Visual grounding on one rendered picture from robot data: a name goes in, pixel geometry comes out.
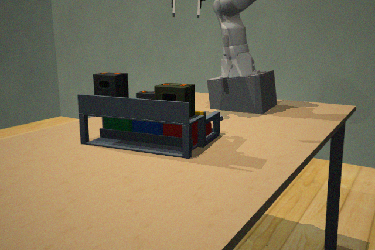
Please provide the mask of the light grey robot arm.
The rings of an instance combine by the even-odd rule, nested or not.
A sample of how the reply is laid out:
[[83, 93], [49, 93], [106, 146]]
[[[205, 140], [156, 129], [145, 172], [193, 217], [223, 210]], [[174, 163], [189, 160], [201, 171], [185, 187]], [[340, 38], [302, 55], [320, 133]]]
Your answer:
[[215, 0], [213, 4], [223, 40], [224, 56], [221, 60], [221, 76], [219, 78], [259, 73], [249, 54], [246, 27], [239, 14], [254, 1], [256, 0]]

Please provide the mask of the blue bin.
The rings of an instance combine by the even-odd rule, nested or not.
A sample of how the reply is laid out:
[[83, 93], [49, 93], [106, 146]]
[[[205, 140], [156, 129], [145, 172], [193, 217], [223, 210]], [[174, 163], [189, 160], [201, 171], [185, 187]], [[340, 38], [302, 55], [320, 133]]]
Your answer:
[[163, 123], [132, 120], [132, 131], [139, 133], [163, 135]]

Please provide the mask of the dark grey metal shelf rack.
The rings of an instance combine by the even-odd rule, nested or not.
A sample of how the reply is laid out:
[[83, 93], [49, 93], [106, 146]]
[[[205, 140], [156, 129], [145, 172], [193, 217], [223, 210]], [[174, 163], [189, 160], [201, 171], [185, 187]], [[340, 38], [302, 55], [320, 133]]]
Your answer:
[[[205, 147], [220, 135], [223, 115], [214, 111], [206, 116], [189, 117], [189, 102], [149, 100], [78, 94], [80, 143], [173, 156], [189, 159], [192, 150]], [[100, 137], [89, 141], [88, 116], [102, 117]], [[104, 117], [134, 121], [182, 125], [182, 138], [149, 133], [104, 129]], [[192, 125], [198, 121], [198, 143], [193, 145]], [[213, 121], [212, 132], [206, 136], [206, 124]]]

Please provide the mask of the red open bin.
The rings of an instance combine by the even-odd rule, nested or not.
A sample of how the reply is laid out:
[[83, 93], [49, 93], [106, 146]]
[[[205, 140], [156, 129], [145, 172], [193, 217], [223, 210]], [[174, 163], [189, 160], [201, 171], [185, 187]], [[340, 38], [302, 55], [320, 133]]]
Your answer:
[[[191, 125], [193, 145], [195, 145], [198, 143], [198, 121]], [[211, 132], [212, 124], [211, 122], [209, 122], [208, 124], [206, 124], [206, 136], [209, 135]], [[163, 124], [163, 135], [182, 138], [182, 125]]]

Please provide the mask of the green open bin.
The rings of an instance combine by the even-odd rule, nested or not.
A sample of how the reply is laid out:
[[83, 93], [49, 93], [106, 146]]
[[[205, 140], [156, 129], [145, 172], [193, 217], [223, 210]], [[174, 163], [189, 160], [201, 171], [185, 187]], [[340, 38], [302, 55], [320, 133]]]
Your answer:
[[114, 129], [132, 132], [132, 120], [104, 117], [104, 129]]

